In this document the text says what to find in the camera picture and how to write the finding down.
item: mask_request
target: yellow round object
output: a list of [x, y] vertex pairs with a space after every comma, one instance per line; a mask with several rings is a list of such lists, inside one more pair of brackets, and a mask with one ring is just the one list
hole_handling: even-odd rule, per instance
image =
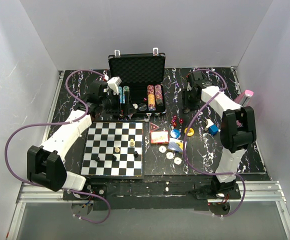
[[194, 135], [194, 129], [193, 128], [190, 128], [189, 131], [188, 131], [188, 133], [187, 133], [187, 136], [188, 137], [191, 137], [193, 135]]

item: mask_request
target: blue block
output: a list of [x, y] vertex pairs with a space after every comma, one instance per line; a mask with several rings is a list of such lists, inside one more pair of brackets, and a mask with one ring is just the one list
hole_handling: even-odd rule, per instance
[[209, 133], [214, 136], [215, 134], [217, 134], [217, 132], [219, 131], [219, 129], [217, 128], [216, 125], [212, 125], [209, 127], [208, 129]]

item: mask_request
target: gray floor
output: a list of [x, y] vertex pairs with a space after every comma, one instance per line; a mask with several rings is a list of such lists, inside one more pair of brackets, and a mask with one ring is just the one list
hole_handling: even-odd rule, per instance
[[[106, 215], [91, 212], [94, 220]], [[191, 209], [113, 210], [102, 224], [72, 217], [70, 203], [27, 203], [18, 240], [285, 240], [275, 202], [244, 202], [221, 220]]]

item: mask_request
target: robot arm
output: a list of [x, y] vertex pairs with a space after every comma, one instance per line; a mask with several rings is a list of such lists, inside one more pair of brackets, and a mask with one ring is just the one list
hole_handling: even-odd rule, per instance
[[[48, 140], [39, 147], [32, 146], [27, 151], [27, 178], [50, 190], [73, 189], [81, 191], [86, 178], [66, 171], [65, 156], [75, 141], [88, 129], [92, 120], [102, 112], [120, 114], [120, 99], [118, 85], [119, 77], [113, 77], [108, 82], [94, 81], [90, 92], [82, 98], [88, 105], [87, 115], [71, 124], [62, 125]], [[85, 113], [84, 105], [77, 104], [71, 111], [66, 122], [72, 122]]]
[[[188, 109], [196, 107], [198, 101], [208, 102], [220, 91], [211, 81], [198, 78], [191, 73], [188, 75], [187, 101]], [[223, 145], [223, 152], [219, 166], [215, 173], [236, 173], [242, 156], [245, 154], [249, 144], [256, 141], [256, 127], [254, 110], [250, 106], [242, 107], [235, 103], [223, 92], [209, 104], [220, 116], [220, 141]], [[215, 192], [226, 191], [235, 184], [236, 176], [217, 175], [214, 179]]]

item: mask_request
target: metal latch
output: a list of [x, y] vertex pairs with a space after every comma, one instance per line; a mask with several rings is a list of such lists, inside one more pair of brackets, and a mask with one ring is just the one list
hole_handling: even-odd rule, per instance
[[159, 48], [158, 47], [154, 47], [153, 48], [153, 56], [158, 56], [159, 55]]
[[120, 50], [115, 50], [114, 55], [115, 55], [115, 58], [120, 58], [121, 57], [121, 51]]

